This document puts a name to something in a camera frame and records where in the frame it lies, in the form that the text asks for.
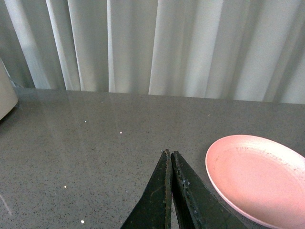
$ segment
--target pink plate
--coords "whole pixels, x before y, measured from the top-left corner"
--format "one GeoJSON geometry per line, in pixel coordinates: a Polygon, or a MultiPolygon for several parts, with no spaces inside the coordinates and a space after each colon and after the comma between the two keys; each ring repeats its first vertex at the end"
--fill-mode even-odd
{"type": "Polygon", "coordinates": [[[214,142],[205,158],[216,191],[235,210],[272,229],[305,229],[305,158],[249,135],[214,142]]]}

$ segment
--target speckled quartz countertop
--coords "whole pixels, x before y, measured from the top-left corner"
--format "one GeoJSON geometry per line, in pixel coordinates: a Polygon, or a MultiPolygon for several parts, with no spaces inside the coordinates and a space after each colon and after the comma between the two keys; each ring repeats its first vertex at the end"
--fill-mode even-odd
{"type": "Polygon", "coordinates": [[[305,105],[17,93],[19,103],[0,121],[0,228],[119,228],[166,148],[178,150],[217,197],[204,165],[217,139],[257,135],[305,152],[305,105]]]}

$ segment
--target white curtain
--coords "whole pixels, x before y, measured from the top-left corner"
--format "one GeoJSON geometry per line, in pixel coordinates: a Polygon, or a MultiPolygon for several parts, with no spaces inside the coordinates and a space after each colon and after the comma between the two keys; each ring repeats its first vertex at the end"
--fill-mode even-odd
{"type": "Polygon", "coordinates": [[[305,104],[304,0],[0,0],[23,87],[305,104]]]}

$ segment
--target curtain fold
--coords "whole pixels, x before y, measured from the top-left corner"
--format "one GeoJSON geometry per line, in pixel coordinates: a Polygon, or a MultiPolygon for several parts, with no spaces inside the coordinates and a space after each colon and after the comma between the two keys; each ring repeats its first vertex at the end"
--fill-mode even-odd
{"type": "Polygon", "coordinates": [[[305,1],[0,0],[23,87],[305,104],[305,1]]]}

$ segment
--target white appliance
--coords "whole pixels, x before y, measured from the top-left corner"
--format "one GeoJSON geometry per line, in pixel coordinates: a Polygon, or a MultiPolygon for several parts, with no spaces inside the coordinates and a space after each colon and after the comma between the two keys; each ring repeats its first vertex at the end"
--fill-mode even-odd
{"type": "Polygon", "coordinates": [[[13,109],[17,102],[18,98],[0,58],[0,119],[13,109]]]}

